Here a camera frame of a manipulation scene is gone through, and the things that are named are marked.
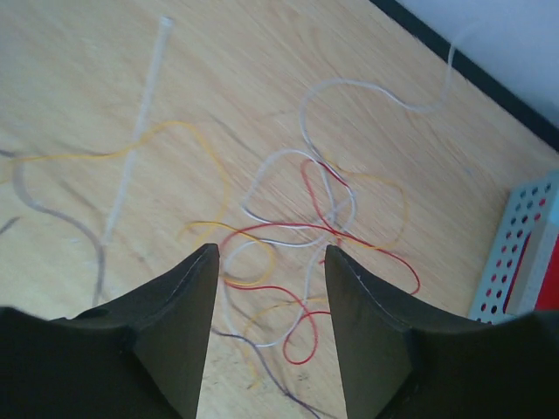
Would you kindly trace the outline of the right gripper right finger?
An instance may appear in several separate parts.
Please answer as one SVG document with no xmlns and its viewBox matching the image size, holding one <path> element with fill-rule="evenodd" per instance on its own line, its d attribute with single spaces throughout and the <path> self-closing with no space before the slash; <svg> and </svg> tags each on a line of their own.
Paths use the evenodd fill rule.
<svg viewBox="0 0 559 419">
<path fill-rule="evenodd" d="M 498 325 L 466 319 L 334 245 L 325 279 L 348 417 L 557 417 L 557 313 Z"/>
</svg>

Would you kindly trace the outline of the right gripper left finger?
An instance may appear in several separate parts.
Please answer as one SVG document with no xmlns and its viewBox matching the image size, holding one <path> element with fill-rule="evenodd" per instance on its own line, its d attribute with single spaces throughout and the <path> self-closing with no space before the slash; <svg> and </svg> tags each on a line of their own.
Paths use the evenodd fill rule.
<svg viewBox="0 0 559 419">
<path fill-rule="evenodd" d="M 193 418 L 219 270 L 205 244 L 72 319 L 1 310 L 4 418 Z"/>
</svg>

